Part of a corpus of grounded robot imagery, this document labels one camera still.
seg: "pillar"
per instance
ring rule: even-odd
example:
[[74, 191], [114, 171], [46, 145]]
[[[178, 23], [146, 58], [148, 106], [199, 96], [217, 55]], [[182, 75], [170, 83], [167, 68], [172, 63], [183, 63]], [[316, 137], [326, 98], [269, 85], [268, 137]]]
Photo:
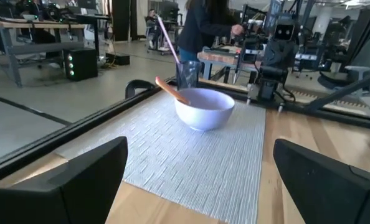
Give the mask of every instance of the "pillar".
[[314, 24], [314, 28], [312, 29], [312, 32], [320, 32], [321, 38], [325, 36], [326, 29], [328, 28], [328, 25], [330, 23], [330, 18], [332, 15], [332, 7], [327, 6], [318, 6], [318, 15], [316, 17], [316, 21]]

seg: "dark jacket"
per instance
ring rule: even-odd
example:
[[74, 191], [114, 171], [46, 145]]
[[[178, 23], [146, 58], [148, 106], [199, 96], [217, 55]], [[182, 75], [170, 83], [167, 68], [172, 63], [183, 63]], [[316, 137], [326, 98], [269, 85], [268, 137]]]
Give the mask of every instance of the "dark jacket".
[[204, 0], [194, 0], [187, 11], [184, 28], [178, 39], [178, 47], [191, 53], [201, 52], [203, 47], [211, 47], [215, 36], [230, 35], [232, 25], [236, 24], [228, 14], [221, 15], [221, 21], [207, 11]]

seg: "placemat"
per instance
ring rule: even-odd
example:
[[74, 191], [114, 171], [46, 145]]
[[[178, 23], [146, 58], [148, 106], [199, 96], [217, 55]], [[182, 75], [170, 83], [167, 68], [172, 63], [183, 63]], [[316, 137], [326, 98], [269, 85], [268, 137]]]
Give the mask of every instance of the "placemat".
[[225, 127], [193, 131], [161, 92], [57, 153], [72, 159], [126, 136], [125, 182], [222, 221], [255, 223], [264, 128], [265, 109], [237, 102]]

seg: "hand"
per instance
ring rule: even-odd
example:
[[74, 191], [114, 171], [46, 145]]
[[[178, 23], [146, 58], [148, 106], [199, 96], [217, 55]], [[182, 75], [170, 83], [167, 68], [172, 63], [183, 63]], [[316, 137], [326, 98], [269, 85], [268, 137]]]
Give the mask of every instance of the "hand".
[[230, 32], [234, 35], [240, 35], [241, 33], [243, 33], [243, 27], [241, 25], [233, 25]]

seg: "concrete floor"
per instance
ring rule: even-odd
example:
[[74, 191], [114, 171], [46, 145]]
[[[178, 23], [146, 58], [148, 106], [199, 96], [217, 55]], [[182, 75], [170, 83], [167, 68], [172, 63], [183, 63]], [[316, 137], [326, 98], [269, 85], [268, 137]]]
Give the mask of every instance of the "concrete floor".
[[[154, 82], [156, 76], [174, 76], [173, 57], [147, 54], [143, 42], [116, 44], [115, 51], [131, 55], [131, 65], [101, 71], [98, 78], [81, 82], [68, 82], [62, 75], [51, 75], [50, 70], [24, 68], [21, 69], [24, 87], [17, 88], [12, 78], [0, 71], [0, 97], [73, 123], [123, 100], [126, 84], [131, 80]], [[237, 84], [246, 85], [248, 79], [243, 74]], [[307, 78], [290, 79], [295, 85], [323, 89]], [[0, 156], [61, 127], [62, 124], [0, 102]]]

